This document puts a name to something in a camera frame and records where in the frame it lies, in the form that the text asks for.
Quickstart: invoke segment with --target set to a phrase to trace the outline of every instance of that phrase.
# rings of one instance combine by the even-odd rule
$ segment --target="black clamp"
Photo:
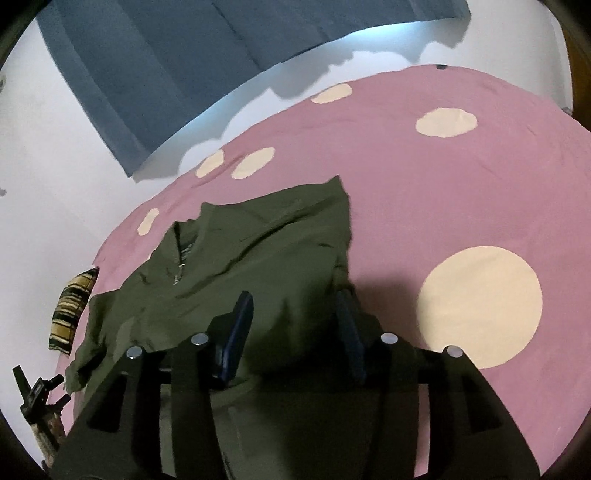
[[[45,456],[43,468],[47,471],[48,465],[53,463],[65,435],[60,416],[61,411],[70,401],[70,396],[62,396],[53,405],[48,405],[47,399],[49,393],[64,381],[64,377],[56,375],[51,380],[39,378],[31,388],[20,365],[14,367],[12,373],[23,400],[22,416],[33,427],[37,442]]]
[[[382,388],[364,480],[414,478],[418,385],[429,387],[429,469],[421,479],[534,480],[540,470],[513,418],[468,356],[415,348],[384,332],[352,292],[337,293],[339,332],[350,371]]]
[[[244,291],[232,312],[173,349],[130,347],[80,413],[51,477],[173,478],[162,472],[158,422],[161,385],[170,384],[176,478],[227,480],[210,390],[234,379],[253,314],[253,298]]]

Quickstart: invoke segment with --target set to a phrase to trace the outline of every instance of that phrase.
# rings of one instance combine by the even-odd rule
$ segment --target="zipper pull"
[[[184,268],[184,263],[181,263],[178,266],[178,273],[174,276],[174,283],[173,283],[173,285],[176,285],[178,282],[181,281],[181,278],[183,278],[183,268]]]

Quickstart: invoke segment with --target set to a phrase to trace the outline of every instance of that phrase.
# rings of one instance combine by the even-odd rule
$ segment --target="yellow striped cushion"
[[[72,352],[74,334],[88,298],[99,275],[98,267],[77,275],[61,292],[51,320],[50,350],[59,350],[66,355]]]

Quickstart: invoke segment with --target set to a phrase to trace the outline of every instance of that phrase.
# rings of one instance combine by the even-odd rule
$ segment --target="large cream circle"
[[[208,156],[199,168],[195,170],[195,176],[198,179],[202,179],[208,173],[213,172],[216,168],[223,164],[223,150],[218,150],[213,155]]]
[[[437,108],[417,120],[416,129],[428,137],[462,135],[478,126],[478,119],[461,108]]]
[[[322,105],[323,103],[335,102],[341,100],[341,98],[348,97],[353,93],[351,85],[348,83],[341,83],[326,89],[324,92],[320,92],[315,97],[312,97],[314,103]]]
[[[138,235],[148,235],[148,232],[152,228],[152,223],[154,223],[154,219],[160,214],[160,210],[157,208],[151,209],[146,216],[142,223],[139,224],[138,227]]]
[[[425,280],[417,320],[429,348],[461,347],[478,368],[503,364],[530,342],[542,315],[534,270],[500,247],[452,255]]]
[[[275,148],[273,147],[262,148],[247,155],[232,172],[232,178],[240,180],[250,177],[254,172],[260,170],[273,160],[274,156]]]

